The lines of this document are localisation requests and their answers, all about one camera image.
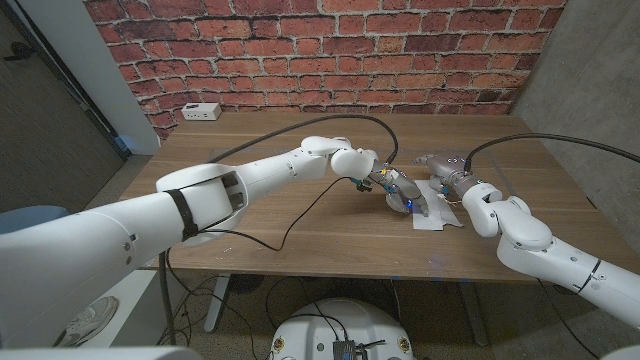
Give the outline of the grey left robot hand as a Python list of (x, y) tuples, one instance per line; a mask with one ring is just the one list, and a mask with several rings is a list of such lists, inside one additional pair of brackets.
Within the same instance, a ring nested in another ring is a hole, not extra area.
[(409, 214), (429, 215), (425, 197), (417, 184), (402, 171), (375, 161), (368, 176), (386, 191), (386, 202), (395, 211)]

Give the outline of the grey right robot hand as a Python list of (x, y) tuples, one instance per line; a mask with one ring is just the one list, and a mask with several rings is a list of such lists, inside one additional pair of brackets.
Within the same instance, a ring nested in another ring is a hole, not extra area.
[(473, 186), (481, 183), (475, 175), (464, 170), (466, 160), (453, 152), (427, 154), (414, 162), (427, 166), (431, 172), (429, 187), (438, 193), (462, 198)]

